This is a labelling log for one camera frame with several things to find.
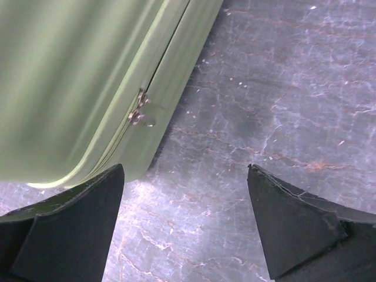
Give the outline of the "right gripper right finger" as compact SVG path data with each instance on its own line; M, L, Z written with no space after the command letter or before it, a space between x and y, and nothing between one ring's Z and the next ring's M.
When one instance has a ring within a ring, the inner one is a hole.
M375 215L311 194L258 165L247 184L274 281L375 281Z

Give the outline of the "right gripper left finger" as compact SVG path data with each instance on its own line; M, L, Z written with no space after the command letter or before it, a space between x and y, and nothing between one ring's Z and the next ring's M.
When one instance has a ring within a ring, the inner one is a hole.
M117 164L1 216L1 281L102 281L124 182Z

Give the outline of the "green suitcase blue lining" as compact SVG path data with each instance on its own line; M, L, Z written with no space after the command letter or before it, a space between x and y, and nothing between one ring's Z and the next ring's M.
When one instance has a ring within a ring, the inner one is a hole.
M2 1L1 180L149 167L221 1Z

